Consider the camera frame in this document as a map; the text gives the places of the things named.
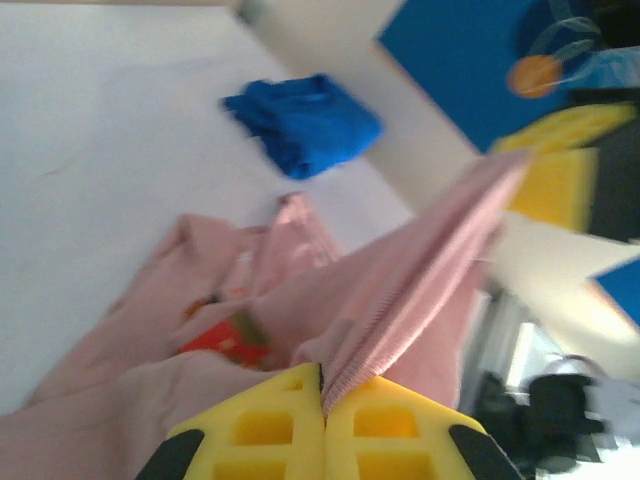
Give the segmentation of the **blue folded t-shirt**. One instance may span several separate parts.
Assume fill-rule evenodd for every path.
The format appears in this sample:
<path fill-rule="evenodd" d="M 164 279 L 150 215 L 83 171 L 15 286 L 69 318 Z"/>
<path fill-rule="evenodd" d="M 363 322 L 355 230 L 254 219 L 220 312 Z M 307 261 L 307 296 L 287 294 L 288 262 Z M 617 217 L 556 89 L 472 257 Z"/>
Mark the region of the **blue folded t-shirt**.
<path fill-rule="evenodd" d="M 294 180 L 360 156 L 383 133 L 379 117 L 325 74 L 252 81 L 221 104 Z"/>

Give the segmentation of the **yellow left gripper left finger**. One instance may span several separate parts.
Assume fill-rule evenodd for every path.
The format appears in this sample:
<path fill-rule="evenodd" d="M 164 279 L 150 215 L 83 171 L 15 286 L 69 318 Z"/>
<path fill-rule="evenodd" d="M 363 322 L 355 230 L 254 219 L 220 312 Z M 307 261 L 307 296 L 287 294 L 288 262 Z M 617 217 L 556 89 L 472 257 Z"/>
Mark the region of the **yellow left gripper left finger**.
<path fill-rule="evenodd" d="M 303 364 L 174 426 L 135 480 L 324 480 L 322 369 Z"/>

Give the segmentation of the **aluminium side rail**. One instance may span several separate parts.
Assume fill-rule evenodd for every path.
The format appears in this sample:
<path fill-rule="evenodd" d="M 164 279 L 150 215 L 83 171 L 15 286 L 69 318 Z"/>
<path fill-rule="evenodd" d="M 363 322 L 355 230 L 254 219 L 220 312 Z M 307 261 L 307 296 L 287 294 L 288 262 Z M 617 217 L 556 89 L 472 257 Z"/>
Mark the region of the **aluminium side rail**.
<path fill-rule="evenodd" d="M 542 372 L 557 353 L 531 310 L 512 293 L 485 294 L 477 308 L 465 350 L 460 403 L 471 402 L 486 372 L 509 390 Z"/>

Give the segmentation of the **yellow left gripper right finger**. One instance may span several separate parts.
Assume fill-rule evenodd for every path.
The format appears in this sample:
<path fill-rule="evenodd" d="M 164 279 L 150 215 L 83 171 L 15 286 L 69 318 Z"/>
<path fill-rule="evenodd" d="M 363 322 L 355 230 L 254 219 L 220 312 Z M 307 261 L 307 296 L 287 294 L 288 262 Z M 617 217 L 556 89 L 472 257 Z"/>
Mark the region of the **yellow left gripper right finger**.
<path fill-rule="evenodd" d="M 383 377 L 328 414 L 326 480 L 524 480 L 482 425 Z"/>

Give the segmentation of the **pink t-shirt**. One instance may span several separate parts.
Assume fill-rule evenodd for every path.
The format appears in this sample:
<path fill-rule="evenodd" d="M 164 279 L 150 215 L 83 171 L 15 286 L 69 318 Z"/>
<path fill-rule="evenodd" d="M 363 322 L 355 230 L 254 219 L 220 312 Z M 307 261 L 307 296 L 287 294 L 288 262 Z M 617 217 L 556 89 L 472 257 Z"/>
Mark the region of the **pink t-shirt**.
<path fill-rule="evenodd" d="M 340 255 L 310 201 L 268 228 L 185 215 L 27 404 L 0 417 L 0 480 L 133 480 L 179 421 L 306 361 L 323 403 L 383 375 L 454 406 L 463 348 L 523 154 L 481 159 L 437 203 Z"/>

